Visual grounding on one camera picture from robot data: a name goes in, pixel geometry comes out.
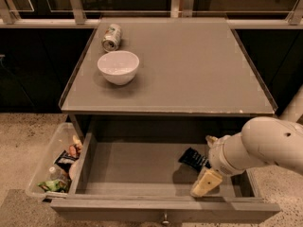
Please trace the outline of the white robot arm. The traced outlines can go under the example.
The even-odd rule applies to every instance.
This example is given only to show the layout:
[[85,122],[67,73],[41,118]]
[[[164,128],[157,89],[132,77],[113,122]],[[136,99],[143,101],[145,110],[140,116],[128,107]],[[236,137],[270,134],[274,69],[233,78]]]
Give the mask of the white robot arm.
[[191,188],[199,198],[216,188],[225,176],[242,174],[254,167],[280,166],[303,174],[303,86],[281,117],[255,117],[241,131],[221,138],[207,136],[210,166],[204,167]]

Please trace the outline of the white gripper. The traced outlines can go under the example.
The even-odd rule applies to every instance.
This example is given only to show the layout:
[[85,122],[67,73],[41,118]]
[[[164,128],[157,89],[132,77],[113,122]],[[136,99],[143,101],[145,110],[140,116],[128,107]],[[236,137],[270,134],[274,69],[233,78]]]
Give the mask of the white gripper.
[[205,137],[209,146],[208,161],[213,169],[206,167],[202,169],[190,190],[192,197],[200,198],[219,186],[223,182],[223,176],[231,177],[243,173],[242,170],[233,167],[224,156],[224,144],[230,138],[231,135],[225,135],[221,138],[211,135]]

